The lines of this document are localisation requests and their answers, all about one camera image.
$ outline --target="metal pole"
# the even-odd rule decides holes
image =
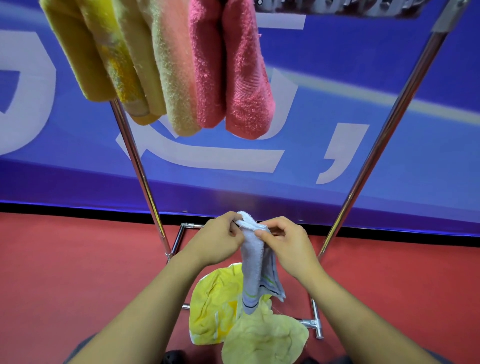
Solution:
[[[150,209],[150,213],[152,214],[153,222],[155,223],[156,228],[158,229],[158,233],[160,234],[160,239],[162,240],[163,246],[165,248],[165,255],[167,256],[167,259],[170,260],[172,250],[170,249],[167,235],[165,234],[165,229],[163,228],[162,221],[160,220],[160,216],[158,214],[152,192],[150,191],[150,186],[148,185],[148,181],[145,176],[142,161],[140,160],[140,155],[138,154],[137,145],[135,144],[135,140],[132,136],[132,130],[130,129],[130,125],[128,124],[127,116],[125,115],[125,110],[123,109],[123,106],[118,99],[110,101],[110,105],[112,106],[113,114],[115,115],[115,120],[117,121],[117,124],[119,126],[121,136],[123,138],[123,141],[125,142],[125,146],[127,147],[128,155],[130,156],[130,160],[132,161],[133,169],[135,169],[138,182],[140,182],[140,186],[142,187],[142,191],[144,193],[145,200],[147,201],[148,208]]]
[[[447,34],[451,32],[454,26],[457,24],[468,3],[469,0],[450,0],[440,14],[438,20],[435,22],[430,38],[425,45],[420,58],[415,64],[415,67],[413,68],[407,83],[403,87],[403,90],[396,99],[395,104],[393,105],[382,130],[380,131],[380,134],[378,135],[367,159],[365,160],[365,163],[360,170],[360,173],[357,176],[357,179],[353,183],[353,186],[345,202],[343,203],[338,217],[336,218],[332,228],[325,238],[323,247],[318,254],[319,259],[321,259],[325,254],[325,250],[327,249],[327,246],[331,240],[338,234],[338,231],[347,218],[348,213],[352,209],[353,204],[357,200],[357,197],[368,180],[373,168],[375,168],[378,159],[385,150],[385,147],[392,137],[396,127],[398,126],[398,123],[400,123],[405,111],[407,111],[410,102],[415,96],[420,83],[422,82],[429,67],[435,59],[435,56],[440,50],[440,47],[442,46]]]

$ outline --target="pink towel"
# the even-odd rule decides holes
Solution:
[[[192,39],[197,84],[197,123],[214,128],[225,117],[225,46],[220,31],[223,6],[219,0],[192,0]]]
[[[275,102],[260,51],[252,0],[228,0],[222,15],[227,48],[227,115],[229,132],[245,139],[265,134]]]
[[[232,134],[262,136],[270,128],[275,102],[252,0],[192,0],[189,22],[198,124],[213,128],[225,117]]]

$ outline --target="finger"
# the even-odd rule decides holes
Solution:
[[[261,222],[262,225],[266,225],[269,229],[271,228],[278,228],[278,229],[281,229],[285,232],[287,232],[287,230],[295,225],[294,222],[290,221],[289,219],[281,216],[279,218],[271,218],[270,220],[267,220],[267,221],[263,221]]]
[[[233,221],[230,223],[230,231],[232,232],[235,242],[238,245],[242,245],[243,241],[245,240],[245,237],[243,236],[243,232],[240,230],[240,228],[237,225],[235,225]]]
[[[262,239],[265,243],[267,243],[267,245],[270,248],[272,248],[274,252],[276,252],[276,249],[280,241],[275,236],[273,236],[272,234],[270,234],[268,231],[265,231],[265,230],[255,230],[255,235],[258,238]]]
[[[228,221],[243,220],[243,216],[240,214],[237,214],[235,211],[229,211],[226,214],[223,214],[222,216],[219,216],[219,217],[225,218]]]

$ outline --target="red floor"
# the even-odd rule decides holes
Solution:
[[[178,227],[166,230],[173,242]],[[316,249],[321,241],[312,237]],[[61,363],[148,284],[164,266],[163,254],[153,225],[0,214],[1,362]],[[480,362],[480,249],[339,238],[323,264],[423,347],[455,363]],[[283,270],[280,276],[287,299],[274,307],[310,317],[307,293]],[[325,361],[343,353],[323,324],[325,340],[311,336],[302,356]],[[169,349],[184,349],[192,363],[221,362],[220,345],[190,343],[188,312]]]

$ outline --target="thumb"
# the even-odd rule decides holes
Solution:
[[[278,247],[278,243],[280,243],[280,241],[275,236],[265,230],[255,230],[255,235],[267,243],[268,246],[272,248],[274,252],[276,252],[276,248]]]

